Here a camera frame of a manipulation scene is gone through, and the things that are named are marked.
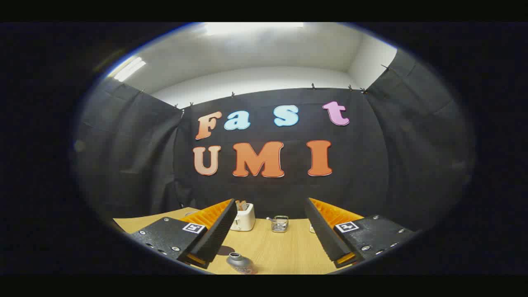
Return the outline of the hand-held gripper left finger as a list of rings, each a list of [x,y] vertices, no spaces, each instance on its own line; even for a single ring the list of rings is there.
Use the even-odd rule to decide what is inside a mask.
[[[230,199],[180,219],[161,218],[130,237],[171,261],[205,269],[215,259],[236,214],[236,202]]]

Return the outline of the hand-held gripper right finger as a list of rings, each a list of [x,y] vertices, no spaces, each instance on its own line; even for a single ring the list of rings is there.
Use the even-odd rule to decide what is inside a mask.
[[[364,217],[314,198],[306,199],[305,214],[336,268],[377,258],[415,234],[381,215]]]

